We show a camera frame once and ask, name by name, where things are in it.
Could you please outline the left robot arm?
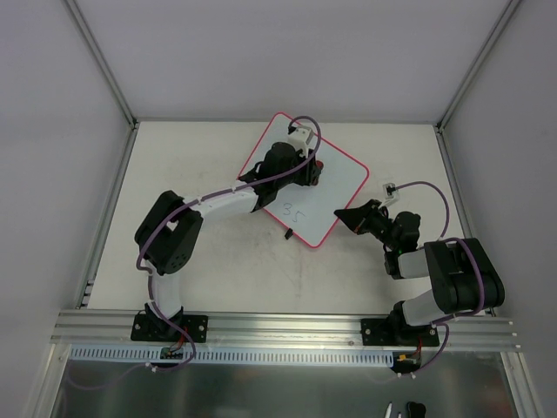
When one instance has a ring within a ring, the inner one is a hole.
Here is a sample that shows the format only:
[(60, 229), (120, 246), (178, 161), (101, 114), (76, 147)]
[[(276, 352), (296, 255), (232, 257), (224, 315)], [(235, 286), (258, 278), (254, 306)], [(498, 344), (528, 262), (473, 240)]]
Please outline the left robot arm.
[(190, 260), (202, 228), (221, 219), (256, 212), (270, 205), (288, 185), (315, 186), (323, 164), (318, 147), (303, 152), (277, 142), (264, 158), (228, 188), (200, 198), (185, 199), (172, 190), (162, 192), (137, 229), (136, 267), (148, 273), (148, 312), (151, 329), (164, 340), (179, 335), (183, 305), (176, 273)]

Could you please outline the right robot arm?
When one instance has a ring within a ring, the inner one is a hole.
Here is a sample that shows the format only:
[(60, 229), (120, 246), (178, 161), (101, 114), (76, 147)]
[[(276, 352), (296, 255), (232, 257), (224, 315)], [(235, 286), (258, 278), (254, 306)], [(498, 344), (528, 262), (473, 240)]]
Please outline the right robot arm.
[(400, 212), (390, 218), (375, 199), (334, 214), (353, 233), (369, 233), (382, 244), (391, 278), (430, 280), (430, 290), (397, 302), (384, 319), (361, 320), (364, 345), (435, 347), (439, 343), (435, 328), (440, 324), (503, 304), (504, 285), (477, 239), (450, 238), (420, 245), (421, 217)]

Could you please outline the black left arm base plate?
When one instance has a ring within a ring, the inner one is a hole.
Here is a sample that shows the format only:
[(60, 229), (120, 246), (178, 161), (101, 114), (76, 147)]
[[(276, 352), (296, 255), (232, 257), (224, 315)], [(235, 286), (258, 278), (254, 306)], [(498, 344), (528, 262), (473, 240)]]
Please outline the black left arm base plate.
[[(205, 343), (208, 331), (209, 317), (200, 314), (185, 314), (178, 312), (170, 318), (175, 326), (181, 327), (189, 334), (195, 343)], [(146, 307), (139, 311), (131, 328), (131, 340), (148, 342), (177, 342), (183, 334)]]

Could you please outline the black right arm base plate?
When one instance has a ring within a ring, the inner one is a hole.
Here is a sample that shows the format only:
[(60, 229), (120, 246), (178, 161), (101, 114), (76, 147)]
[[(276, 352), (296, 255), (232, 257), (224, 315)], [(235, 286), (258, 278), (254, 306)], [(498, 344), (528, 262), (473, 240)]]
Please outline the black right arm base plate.
[(362, 319), (360, 333), (364, 346), (437, 347), (440, 344), (437, 332), (430, 326), (395, 324), (387, 317)]

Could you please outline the pink framed whiteboard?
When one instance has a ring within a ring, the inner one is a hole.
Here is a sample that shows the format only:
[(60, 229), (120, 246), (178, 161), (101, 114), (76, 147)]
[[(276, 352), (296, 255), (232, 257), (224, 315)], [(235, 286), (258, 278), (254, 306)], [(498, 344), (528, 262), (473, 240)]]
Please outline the pink framed whiteboard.
[(325, 138), (317, 160), (323, 169), (315, 186), (288, 185), (263, 209), (310, 248), (323, 244), (338, 222), (334, 212), (347, 208), (370, 176), (364, 163)]

